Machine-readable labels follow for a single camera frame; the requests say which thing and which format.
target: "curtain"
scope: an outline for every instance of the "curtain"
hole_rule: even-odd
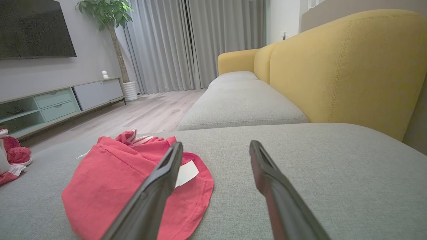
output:
[[[135,73],[145,94],[200,88],[195,84],[182,0],[129,0],[125,28]]]
[[[218,76],[221,53],[266,45],[265,0],[188,0],[201,87]]]
[[[207,88],[221,53],[265,46],[265,0],[129,0],[125,34],[145,94]]]

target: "white planter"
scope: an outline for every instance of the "white planter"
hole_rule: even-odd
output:
[[[125,88],[126,101],[133,101],[138,99],[138,95],[136,93],[136,82],[124,82],[123,86]]]

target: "yellow sofa armrest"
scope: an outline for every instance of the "yellow sofa armrest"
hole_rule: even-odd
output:
[[[361,12],[279,43],[270,85],[311,123],[351,123],[402,140],[427,71],[427,18]]]
[[[223,53],[218,56],[218,73],[254,72],[255,54],[259,49]]]

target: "drawer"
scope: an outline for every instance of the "drawer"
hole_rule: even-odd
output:
[[[45,118],[46,122],[49,122],[54,119],[68,115],[70,113],[74,113],[76,111],[77,111],[76,106],[71,101],[71,102],[66,102],[66,103],[53,106],[51,108],[44,109],[41,111],[41,113],[43,114],[43,117]]]
[[[58,103],[71,100],[71,95],[68,89],[51,92],[48,94],[38,95],[34,97],[38,107],[45,108]]]

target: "green leaves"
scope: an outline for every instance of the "green leaves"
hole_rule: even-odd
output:
[[[116,21],[120,21],[120,20],[122,20],[122,17],[123,17],[123,13],[122,13],[122,12],[118,12],[118,13],[115,15]]]
[[[86,12],[94,17],[99,24],[99,30],[102,31],[107,25],[126,26],[127,22],[132,21],[127,11],[133,9],[124,1],[127,0],[82,0],[77,3],[76,8],[78,7],[81,13]]]
[[[83,2],[83,1],[80,1],[80,2],[78,3],[78,5],[79,5],[79,10],[80,10],[80,12],[83,14],[83,5],[82,5],[82,2]]]

